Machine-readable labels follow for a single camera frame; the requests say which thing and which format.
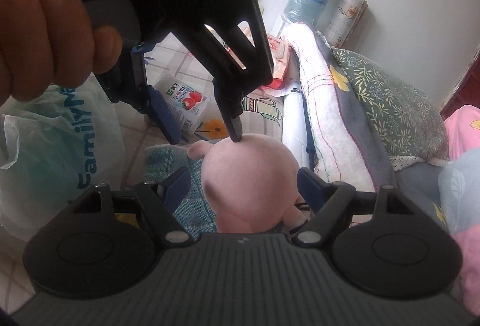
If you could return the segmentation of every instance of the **metal screw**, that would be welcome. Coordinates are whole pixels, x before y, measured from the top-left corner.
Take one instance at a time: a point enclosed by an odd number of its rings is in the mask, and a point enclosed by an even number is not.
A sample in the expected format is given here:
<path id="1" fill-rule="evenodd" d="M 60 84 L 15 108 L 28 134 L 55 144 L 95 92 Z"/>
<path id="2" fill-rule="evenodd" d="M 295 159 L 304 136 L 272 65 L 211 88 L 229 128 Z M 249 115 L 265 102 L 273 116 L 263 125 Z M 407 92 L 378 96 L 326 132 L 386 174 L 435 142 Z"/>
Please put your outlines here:
<path id="1" fill-rule="evenodd" d="M 305 245 L 313 245 L 320 242 L 322 236 L 315 231 L 303 231 L 297 235 L 297 239 Z"/>
<path id="2" fill-rule="evenodd" d="M 184 231 L 171 231 L 165 235 L 165 239 L 170 243 L 184 243 L 190 239 L 190 235 Z"/>

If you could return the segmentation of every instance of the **ribbed black surface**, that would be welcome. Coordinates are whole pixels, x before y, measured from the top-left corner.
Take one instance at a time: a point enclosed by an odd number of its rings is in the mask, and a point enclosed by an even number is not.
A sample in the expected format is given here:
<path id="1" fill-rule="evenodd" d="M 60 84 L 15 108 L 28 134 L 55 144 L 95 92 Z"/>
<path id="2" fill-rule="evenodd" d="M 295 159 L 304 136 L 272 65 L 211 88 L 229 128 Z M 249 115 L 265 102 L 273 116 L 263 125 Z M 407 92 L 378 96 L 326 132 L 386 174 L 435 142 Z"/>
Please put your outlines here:
<path id="1" fill-rule="evenodd" d="M 39 294 L 14 319 L 21 326 L 462 326 L 473 317 L 445 294 L 392 301 L 361 292 L 321 252 L 283 235 L 207 234 L 167 252 L 128 291 L 87 301 Z"/>

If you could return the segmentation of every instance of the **pink plush toy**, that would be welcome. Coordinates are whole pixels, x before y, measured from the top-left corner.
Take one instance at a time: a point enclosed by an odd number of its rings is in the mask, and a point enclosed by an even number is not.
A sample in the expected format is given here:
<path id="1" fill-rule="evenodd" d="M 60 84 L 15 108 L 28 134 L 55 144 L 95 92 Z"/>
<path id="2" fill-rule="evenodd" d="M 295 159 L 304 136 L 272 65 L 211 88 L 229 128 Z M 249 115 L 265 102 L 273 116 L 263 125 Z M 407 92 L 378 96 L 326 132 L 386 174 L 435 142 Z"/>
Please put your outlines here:
<path id="1" fill-rule="evenodd" d="M 217 215 L 218 232 L 263 232 L 281 221 L 290 230 L 306 221 L 295 207 L 305 203 L 297 190 L 298 163 L 275 139 L 246 134 L 239 143 L 199 141 L 188 156 L 204 158 L 202 188 Z"/>

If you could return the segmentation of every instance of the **finger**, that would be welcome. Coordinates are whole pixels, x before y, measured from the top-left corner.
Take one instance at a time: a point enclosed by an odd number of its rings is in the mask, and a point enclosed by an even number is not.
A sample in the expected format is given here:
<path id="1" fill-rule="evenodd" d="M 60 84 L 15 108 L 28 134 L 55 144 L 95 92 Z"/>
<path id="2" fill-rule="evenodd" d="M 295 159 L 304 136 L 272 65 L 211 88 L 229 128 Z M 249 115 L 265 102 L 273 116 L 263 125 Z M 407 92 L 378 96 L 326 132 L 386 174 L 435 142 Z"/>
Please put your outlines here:
<path id="1" fill-rule="evenodd" d="M 11 75 L 10 70 L 3 59 L 3 55 L 0 51 L 0 106 L 10 97 L 10 82 Z"/>
<path id="2" fill-rule="evenodd" d="M 53 58 L 39 0 L 0 0 L 0 48 L 10 69 L 11 95 L 40 96 L 53 80 Z"/>
<path id="3" fill-rule="evenodd" d="M 59 86 L 82 85 L 93 68 L 92 23 L 81 0 L 40 0 L 55 61 Z"/>
<path id="4" fill-rule="evenodd" d="M 94 38 L 93 72 L 103 74 L 117 63 L 123 48 L 123 40 L 117 30 L 109 26 L 95 29 Z"/>

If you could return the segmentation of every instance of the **orange flower print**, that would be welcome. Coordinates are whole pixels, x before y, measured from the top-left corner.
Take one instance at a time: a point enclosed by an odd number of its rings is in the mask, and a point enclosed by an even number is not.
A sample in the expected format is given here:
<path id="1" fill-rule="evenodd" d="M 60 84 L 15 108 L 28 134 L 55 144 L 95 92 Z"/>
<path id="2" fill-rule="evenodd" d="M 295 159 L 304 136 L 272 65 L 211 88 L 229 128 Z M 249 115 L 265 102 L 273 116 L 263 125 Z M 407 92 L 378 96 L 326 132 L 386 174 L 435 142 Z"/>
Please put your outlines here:
<path id="1" fill-rule="evenodd" d="M 229 137 L 227 127 L 220 119 L 207 121 L 203 125 L 202 130 L 197 132 L 201 132 L 209 140 L 225 139 L 225 137 Z"/>

